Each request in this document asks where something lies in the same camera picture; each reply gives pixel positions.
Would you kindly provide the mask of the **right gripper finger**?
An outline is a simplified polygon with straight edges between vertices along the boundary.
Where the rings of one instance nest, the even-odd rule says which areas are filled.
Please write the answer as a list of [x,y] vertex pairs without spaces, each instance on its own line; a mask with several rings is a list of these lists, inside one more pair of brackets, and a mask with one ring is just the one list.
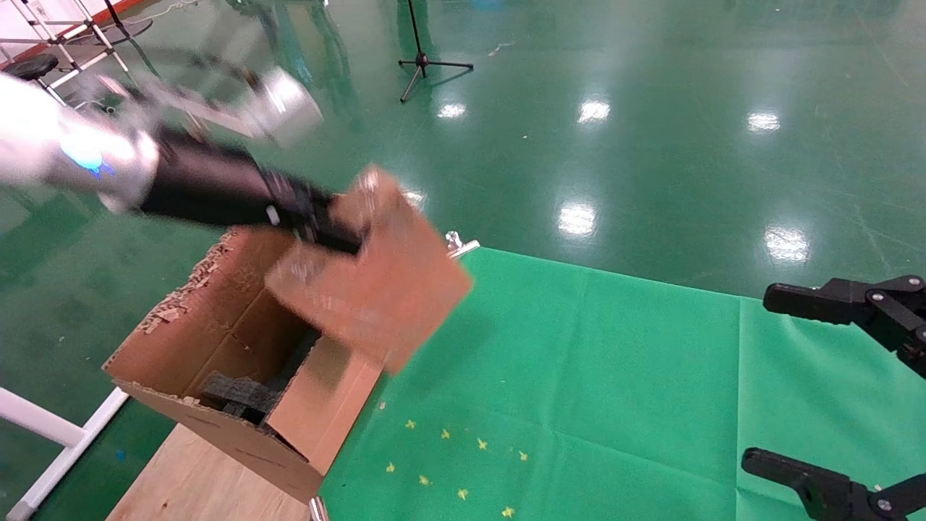
[[886,352],[925,376],[925,283],[920,276],[864,283],[833,278],[821,287],[776,283],[763,305],[772,313],[830,324],[854,324]]
[[757,447],[745,449],[742,468],[793,489],[813,520],[906,520],[925,507],[925,475],[869,489],[847,475]]

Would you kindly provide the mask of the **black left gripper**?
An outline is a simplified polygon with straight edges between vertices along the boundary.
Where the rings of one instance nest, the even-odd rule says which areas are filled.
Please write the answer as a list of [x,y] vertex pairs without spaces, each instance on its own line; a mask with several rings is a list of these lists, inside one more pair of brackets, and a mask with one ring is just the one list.
[[305,243],[349,256],[363,240],[334,218],[338,195],[262,167],[244,149],[177,130],[156,135],[158,166],[139,211],[211,226],[294,230]]

